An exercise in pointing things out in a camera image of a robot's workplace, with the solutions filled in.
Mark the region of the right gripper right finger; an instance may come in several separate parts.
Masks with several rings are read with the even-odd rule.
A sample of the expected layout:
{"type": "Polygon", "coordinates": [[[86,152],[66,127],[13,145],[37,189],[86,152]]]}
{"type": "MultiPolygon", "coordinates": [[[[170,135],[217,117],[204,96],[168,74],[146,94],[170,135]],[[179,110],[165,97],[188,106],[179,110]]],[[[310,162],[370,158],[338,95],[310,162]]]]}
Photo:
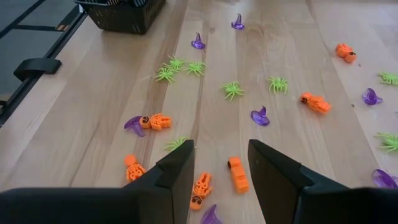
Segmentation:
{"type": "Polygon", "coordinates": [[[351,189],[257,139],[248,161],[266,224],[398,224],[398,189],[351,189]]]}

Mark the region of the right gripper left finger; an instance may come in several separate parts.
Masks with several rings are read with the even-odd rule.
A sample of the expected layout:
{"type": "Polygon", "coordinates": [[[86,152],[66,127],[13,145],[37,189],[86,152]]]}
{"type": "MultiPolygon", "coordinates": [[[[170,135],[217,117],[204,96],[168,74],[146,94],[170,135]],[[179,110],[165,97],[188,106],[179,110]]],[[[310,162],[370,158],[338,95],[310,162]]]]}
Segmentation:
{"type": "Polygon", "coordinates": [[[186,224],[194,164],[187,140],[124,187],[6,190],[0,224],[186,224]]]}

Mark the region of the orange plastic skeleton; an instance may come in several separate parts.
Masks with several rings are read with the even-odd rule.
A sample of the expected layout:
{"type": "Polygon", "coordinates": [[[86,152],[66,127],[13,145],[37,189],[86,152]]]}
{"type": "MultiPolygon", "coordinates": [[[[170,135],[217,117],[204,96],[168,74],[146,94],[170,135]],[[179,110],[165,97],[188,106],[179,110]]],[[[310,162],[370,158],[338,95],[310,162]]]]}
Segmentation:
{"type": "Polygon", "coordinates": [[[152,115],[151,117],[141,117],[139,124],[143,129],[154,129],[156,131],[161,131],[165,128],[170,128],[172,125],[172,120],[171,117],[158,113],[152,115]]]}
{"type": "Polygon", "coordinates": [[[326,102],[322,96],[313,95],[309,92],[304,92],[300,96],[300,101],[307,105],[311,110],[321,114],[327,114],[331,110],[331,104],[326,102]]]}
{"type": "Polygon", "coordinates": [[[228,168],[231,171],[231,178],[237,193],[243,194],[247,192],[249,183],[240,158],[230,157],[228,159],[228,168]]]}
{"type": "Polygon", "coordinates": [[[128,182],[135,181],[146,173],[145,168],[138,163],[135,155],[133,154],[128,154],[125,156],[124,164],[126,166],[126,179],[128,182]]]}
{"type": "Polygon", "coordinates": [[[337,56],[343,58],[347,63],[353,63],[357,58],[354,50],[345,43],[338,44],[335,48],[335,53],[337,56]]]}
{"type": "Polygon", "coordinates": [[[203,205],[203,200],[211,193],[210,186],[211,175],[203,172],[198,180],[194,183],[192,188],[192,196],[190,199],[190,209],[200,210],[203,205]]]}

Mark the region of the purple plastic witch hat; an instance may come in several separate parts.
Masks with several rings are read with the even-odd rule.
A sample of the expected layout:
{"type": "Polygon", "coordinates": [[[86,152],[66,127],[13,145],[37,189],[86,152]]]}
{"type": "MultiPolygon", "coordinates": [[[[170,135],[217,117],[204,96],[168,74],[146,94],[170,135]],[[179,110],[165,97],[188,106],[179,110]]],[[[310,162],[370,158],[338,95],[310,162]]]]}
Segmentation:
{"type": "Polygon", "coordinates": [[[372,179],[380,188],[398,189],[398,177],[391,176],[381,169],[375,169],[373,171],[372,179]]]}
{"type": "Polygon", "coordinates": [[[362,94],[362,99],[367,105],[377,105],[383,102],[383,99],[378,97],[372,88],[367,88],[362,94]]]}
{"type": "Polygon", "coordinates": [[[208,208],[204,212],[204,214],[200,220],[200,224],[223,224],[223,222],[216,215],[216,209],[217,209],[216,204],[214,204],[210,208],[208,208]]]}
{"type": "Polygon", "coordinates": [[[259,111],[252,110],[251,118],[252,120],[260,126],[267,126],[270,124],[268,117],[266,116],[267,110],[266,107],[263,106],[259,111]]]}
{"type": "Polygon", "coordinates": [[[139,137],[144,137],[144,131],[140,124],[140,119],[142,116],[135,116],[127,121],[124,125],[124,129],[127,131],[132,131],[137,134],[139,137]]]}
{"type": "Polygon", "coordinates": [[[201,35],[197,32],[196,37],[193,41],[191,41],[191,46],[195,49],[204,49],[206,47],[205,43],[201,40],[201,35]]]}
{"type": "Polygon", "coordinates": [[[244,24],[242,23],[241,14],[238,14],[236,20],[231,23],[231,27],[237,30],[243,30],[245,28],[244,24]]]}

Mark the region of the green plastic spider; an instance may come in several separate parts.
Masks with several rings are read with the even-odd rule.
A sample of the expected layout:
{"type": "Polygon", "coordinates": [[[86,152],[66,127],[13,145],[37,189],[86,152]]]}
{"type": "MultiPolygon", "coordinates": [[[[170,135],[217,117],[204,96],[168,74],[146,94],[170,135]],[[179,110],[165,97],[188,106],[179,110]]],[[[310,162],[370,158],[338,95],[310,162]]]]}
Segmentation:
{"type": "Polygon", "coordinates": [[[179,146],[181,146],[186,140],[189,140],[189,137],[186,136],[181,136],[179,138],[177,138],[176,140],[172,141],[172,142],[168,142],[166,144],[166,146],[164,147],[164,150],[172,152],[174,151],[176,148],[178,148],[179,146]]]}
{"type": "Polygon", "coordinates": [[[172,84],[173,82],[176,82],[176,79],[174,78],[176,73],[177,70],[175,69],[162,67],[158,69],[157,75],[154,78],[157,82],[161,80],[167,80],[170,84],[172,84]]]}
{"type": "Polygon", "coordinates": [[[398,151],[398,134],[377,133],[374,137],[381,140],[381,145],[377,147],[378,149],[385,149],[385,153],[398,151]]]}
{"type": "Polygon", "coordinates": [[[239,82],[230,82],[220,86],[225,93],[224,99],[232,101],[235,95],[244,96],[244,90],[239,82]]]}
{"type": "Polygon", "coordinates": [[[268,81],[269,91],[273,91],[274,93],[282,91],[284,94],[289,92],[289,84],[286,79],[280,77],[269,77],[268,81]]]}
{"type": "Polygon", "coordinates": [[[164,67],[175,70],[175,71],[180,71],[182,67],[185,65],[185,61],[182,59],[177,58],[176,56],[169,56],[169,62],[168,63],[163,63],[164,67]]]}
{"type": "Polygon", "coordinates": [[[204,71],[207,68],[207,64],[203,62],[189,62],[186,67],[186,71],[189,73],[194,73],[196,76],[204,76],[204,71]]]}
{"type": "Polygon", "coordinates": [[[393,73],[381,72],[378,74],[378,79],[386,85],[398,85],[398,75],[393,73]]]}

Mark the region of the black plastic basket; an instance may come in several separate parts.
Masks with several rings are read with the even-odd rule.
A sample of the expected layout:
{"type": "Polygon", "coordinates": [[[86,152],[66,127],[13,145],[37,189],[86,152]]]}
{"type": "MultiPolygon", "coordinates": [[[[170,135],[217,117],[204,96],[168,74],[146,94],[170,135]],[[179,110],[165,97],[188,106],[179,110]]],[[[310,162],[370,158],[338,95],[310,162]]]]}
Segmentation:
{"type": "Polygon", "coordinates": [[[166,0],[74,0],[98,28],[146,34],[166,0]]]}

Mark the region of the black table clamp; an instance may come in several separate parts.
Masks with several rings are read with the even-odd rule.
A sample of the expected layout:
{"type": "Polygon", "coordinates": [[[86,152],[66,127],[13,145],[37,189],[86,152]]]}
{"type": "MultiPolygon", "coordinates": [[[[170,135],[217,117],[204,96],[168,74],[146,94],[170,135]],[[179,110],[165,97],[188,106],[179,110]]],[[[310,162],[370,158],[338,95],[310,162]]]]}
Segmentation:
{"type": "Polygon", "coordinates": [[[54,75],[61,67],[62,62],[54,58],[30,58],[22,61],[14,70],[14,75],[20,80],[40,75],[54,75]]]}

